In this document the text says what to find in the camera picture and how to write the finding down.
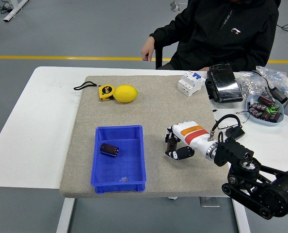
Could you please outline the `person's right hand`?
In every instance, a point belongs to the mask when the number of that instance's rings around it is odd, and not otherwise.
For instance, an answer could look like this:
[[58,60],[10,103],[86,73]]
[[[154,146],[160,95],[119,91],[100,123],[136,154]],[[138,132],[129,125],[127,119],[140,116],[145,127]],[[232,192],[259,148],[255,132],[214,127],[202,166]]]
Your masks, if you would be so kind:
[[154,48],[155,39],[153,37],[149,37],[146,42],[144,43],[142,49],[141,49],[141,55],[143,61],[152,61],[152,55],[155,50]]

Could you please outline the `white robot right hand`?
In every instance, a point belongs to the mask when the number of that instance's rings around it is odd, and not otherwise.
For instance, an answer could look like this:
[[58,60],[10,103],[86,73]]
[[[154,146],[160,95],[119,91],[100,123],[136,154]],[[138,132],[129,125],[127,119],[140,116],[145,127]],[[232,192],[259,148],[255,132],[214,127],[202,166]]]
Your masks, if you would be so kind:
[[175,160],[183,160],[194,156],[196,150],[208,160],[214,160],[217,140],[195,121],[186,121],[172,125],[167,129],[165,154]]

